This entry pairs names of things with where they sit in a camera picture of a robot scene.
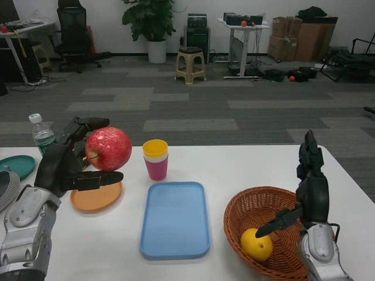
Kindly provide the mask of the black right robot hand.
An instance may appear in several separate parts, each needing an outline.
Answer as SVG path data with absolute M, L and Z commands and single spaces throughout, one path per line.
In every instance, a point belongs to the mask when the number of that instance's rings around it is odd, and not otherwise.
M 318 146 L 311 130 L 305 134 L 304 143 L 299 148 L 299 165 L 296 168 L 297 178 L 301 180 L 295 192 L 294 209 L 283 209 L 275 218 L 264 224 L 255 233 L 261 238 L 277 230 L 285 230 L 297 223 L 328 221 L 329 187 L 328 180 L 321 167 L 324 165 L 322 149 Z

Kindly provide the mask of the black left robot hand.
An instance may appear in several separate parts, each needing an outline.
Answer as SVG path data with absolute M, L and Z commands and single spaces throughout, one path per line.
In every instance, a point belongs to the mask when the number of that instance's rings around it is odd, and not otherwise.
M 42 157 L 34 186 L 50 191 L 58 198 L 69 190 L 87 191 L 119 183 L 124 175 L 121 172 L 84 172 L 74 145 L 83 141 L 86 134 L 109 126 L 108 118 L 74 117 L 63 129 L 62 136 L 53 143 Z

